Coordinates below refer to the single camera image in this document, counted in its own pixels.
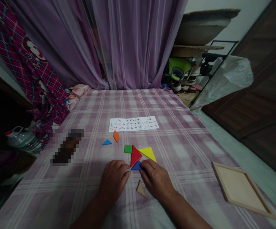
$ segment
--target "green square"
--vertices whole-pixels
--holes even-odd
[[[124,152],[125,153],[132,153],[133,146],[132,145],[125,145]]]

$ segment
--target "cloth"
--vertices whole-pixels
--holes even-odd
[[[110,88],[160,88],[188,0],[91,0],[87,18]]]
[[[0,0],[0,56],[36,107],[29,112],[37,122],[34,132],[45,145],[53,122],[62,124],[69,113],[67,93],[6,0]]]
[[[83,83],[97,90],[108,89],[108,83],[102,79],[90,28],[82,22],[80,2],[13,0],[10,4],[65,87]]]
[[[89,85],[85,84],[78,84],[74,87],[69,88],[71,90],[70,95],[68,96],[69,99],[69,110],[71,111],[75,104],[78,102],[80,97],[90,89]]]
[[[160,129],[119,132],[118,143],[108,132],[111,118],[151,115]],[[51,166],[72,129],[84,130],[74,159]],[[107,139],[113,144],[102,146]],[[0,210],[0,228],[68,228],[96,194],[105,165],[114,159],[130,164],[124,146],[131,144],[152,147],[175,189],[213,228],[276,228],[276,220],[225,201],[211,161],[238,164],[169,89],[88,90]],[[139,171],[131,171],[103,228],[174,228],[145,185],[147,198],[136,192],[139,180]]]

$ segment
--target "forearm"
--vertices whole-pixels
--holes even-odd
[[[162,205],[179,228],[212,228],[176,191],[171,198],[162,201]]]
[[[95,196],[70,229],[100,228],[110,208],[102,203],[98,196]]]

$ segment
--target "plaid bed sheet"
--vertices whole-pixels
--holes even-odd
[[[120,132],[119,143],[108,132],[111,118],[152,115],[160,129]],[[51,166],[50,158],[71,129],[85,132],[72,162]],[[113,144],[102,146],[106,139]],[[126,144],[152,147],[176,190],[212,227],[276,228],[276,220],[225,201],[211,161],[238,164],[167,89],[89,90],[0,210],[0,228],[68,228],[95,195],[105,165],[114,159],[130,163]],[[132,171],[103,228],[174,228],[145,187],[147,198],[136,192],[140,179],[139,171]]]

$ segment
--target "printed paper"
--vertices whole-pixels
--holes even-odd
[[[110,119],[109,132],[138,131],[159,129],[155,116],[138,117],[138,118],[113,118]]]

